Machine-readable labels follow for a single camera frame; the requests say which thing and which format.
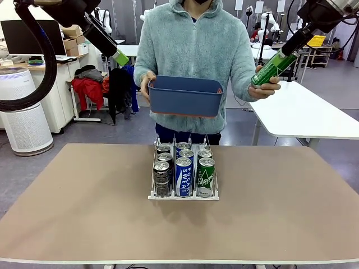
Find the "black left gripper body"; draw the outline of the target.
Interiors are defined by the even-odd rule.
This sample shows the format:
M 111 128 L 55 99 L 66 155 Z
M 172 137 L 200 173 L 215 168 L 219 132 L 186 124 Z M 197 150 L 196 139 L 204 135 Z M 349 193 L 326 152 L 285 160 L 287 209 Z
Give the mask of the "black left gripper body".
M 91 15 L 99 3 L 100 1 L 62 1 L 58 6 L 57 21 L 63 27 L 79 26 L 84 37 L 93 45 L 108 45 L 107 34 Z

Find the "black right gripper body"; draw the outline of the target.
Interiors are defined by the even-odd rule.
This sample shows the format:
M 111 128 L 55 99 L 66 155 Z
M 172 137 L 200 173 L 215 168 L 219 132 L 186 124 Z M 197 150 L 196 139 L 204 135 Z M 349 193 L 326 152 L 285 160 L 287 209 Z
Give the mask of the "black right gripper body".
M 347 1 L 306 1 L 297 14 L 305 24 L 303 29 L 309 27 L 312 33 L 316 30 L 328 33 L 343 20 L 346 6 Z

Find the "person's left hand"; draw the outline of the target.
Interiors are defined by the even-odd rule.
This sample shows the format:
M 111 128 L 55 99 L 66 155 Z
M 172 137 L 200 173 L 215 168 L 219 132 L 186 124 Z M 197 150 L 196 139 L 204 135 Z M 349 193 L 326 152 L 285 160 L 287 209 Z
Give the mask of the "person's left hand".
M 249 80 L 252 75 L 258 73 L 263 68 L 262 65 L 258 65 L 255 69 L 253 66 L 248 68 L 246 72 L 243 74 L 245 75 L 246 79 Z M 279 84 L 279 77 L 278 76 L 271 76 L 267 83 L 264 83 L 260 86 L 253 86 L 251 83 L 248 83 L 248 87 L 245 91 L 246 99 L 266 99 L 271 95 L 274 95 L 277 90 L 280 89 L 281 85 Z

